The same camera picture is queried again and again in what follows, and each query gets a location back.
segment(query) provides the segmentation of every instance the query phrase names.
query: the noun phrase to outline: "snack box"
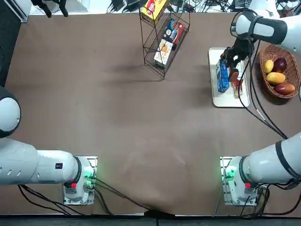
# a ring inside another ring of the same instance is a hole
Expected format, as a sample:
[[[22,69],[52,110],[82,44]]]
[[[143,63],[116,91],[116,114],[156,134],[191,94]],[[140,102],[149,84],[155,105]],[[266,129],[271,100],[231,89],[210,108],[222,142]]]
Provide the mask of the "snack box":
[[[171,19],[166,26],[163,34],[163,39],[173,44],[173,49],[179,43],[180,37],[184,30],[184,25],[177,22],[175,19]]]
[[[156,52],[154,57],[154,62],[162,67],[166,67],[172,47],[173,47],[172,43],[164,39],[161,39],[158,52]]]
[[[216,64],[217,88],[220,93],[226,92],[229,88],[229,73],[226,63],[226,60],[219,60]]]
[[[148,0],[142,7],[141,16],[150,24],[156,25],[167,6],[168,0]]]

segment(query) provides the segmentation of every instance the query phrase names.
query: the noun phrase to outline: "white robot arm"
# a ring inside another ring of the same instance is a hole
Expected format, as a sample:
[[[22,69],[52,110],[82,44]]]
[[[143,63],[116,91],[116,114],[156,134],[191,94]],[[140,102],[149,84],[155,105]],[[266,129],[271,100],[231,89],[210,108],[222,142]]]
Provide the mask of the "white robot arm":
[[[273,7],[269,2],[271,1],[253,0],[249,7],[251,10],[242,12],[236,23],[232,24],[239,39],[236,43],[247,40],[252,30],[251,37],[255,40],[273,43],[301,55],[299,38],[301,16],[279,18],[278,14],[275,15],[277,10],[274,1],[272,0]],[[254,205],[257,196],[254,189],[261,183],[286,183],[290,180],[299,183],[301,181],[300,147],[301,133],[298,133],[287,140],[252,152],[248,156],[234,157],[226,168],[226,172],[230,171],[228,184],[232,204],[245,205],[248,200]]]
[[[88,177],[95,176],[89,160],[6,138],[20,119],[18,101],[0,87],[0,185],[63,184],[66,204],[93,204],[93,194],[84,188],[91,183]]]

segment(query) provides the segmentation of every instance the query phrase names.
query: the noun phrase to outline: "fruit basket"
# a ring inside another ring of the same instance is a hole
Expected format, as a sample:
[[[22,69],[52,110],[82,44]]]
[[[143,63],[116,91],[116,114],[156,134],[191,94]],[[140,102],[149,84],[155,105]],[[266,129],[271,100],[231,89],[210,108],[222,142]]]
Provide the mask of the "fruit basket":
[[[268,82],[267,75],[264,69],[265,62],[267,62],[268,60],[275,61],[276,59],[281,57],[283,57],[286,60],[286,69],[283,71],[283,74],[285,75],[285,82],[290,83],[295,87],[295,90],[288,95],[279,94],[274,90],[274,86],[272,86]],[[293,54],[278,46],[269,44],[266,47],[264,47],[260,52],[260,68],[265,86],[270,94],[272,94],[275,97],[284,99],[290,99],[298,94],[300,85],[300,74]]]

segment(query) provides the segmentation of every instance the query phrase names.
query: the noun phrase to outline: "floor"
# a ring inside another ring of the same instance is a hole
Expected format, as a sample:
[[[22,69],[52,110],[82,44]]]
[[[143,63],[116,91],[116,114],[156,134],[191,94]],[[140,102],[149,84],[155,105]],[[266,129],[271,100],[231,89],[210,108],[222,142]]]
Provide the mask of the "floor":
[[[62,218],[18,218],[0,219],[0,225],[5,226],[299,226],[299,219],[261,219],[261,220],[159,220],[156,224],[155,219],[62,219]]]

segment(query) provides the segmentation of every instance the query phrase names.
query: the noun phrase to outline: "brown table surface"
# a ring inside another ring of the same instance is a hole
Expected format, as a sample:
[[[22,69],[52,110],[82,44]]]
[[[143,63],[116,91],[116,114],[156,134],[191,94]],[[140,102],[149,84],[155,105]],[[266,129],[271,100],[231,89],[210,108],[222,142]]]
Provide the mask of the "brown table surface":
[[[97,155],[101,179],[140,203],[173,214],[213,214],[220,156],[246,155],[280,139],[246,110],[212,105],[208,50],[233,45],[233,16],[191,15],[190,32],[164,81],[143,66],[138,14],[30,16],[6,84],[22,107],[11,137],[37,149]],[[274,122],[288,136],[298,133],[299,99],[276,105],[256,86]],[[60,185],[32,187],[63,199]],[[16,186],[0,189],[0,213],[53,213],[27,203]],[[289,210],[299,192],[272,188],[266,210]],[[113,213],[143,212],[105,189],[103,194]],[[104,213],[99,202],[78,209]],[[217,215],[240,210],[222,199]],[[300,214],[299,208],[290,216]]]

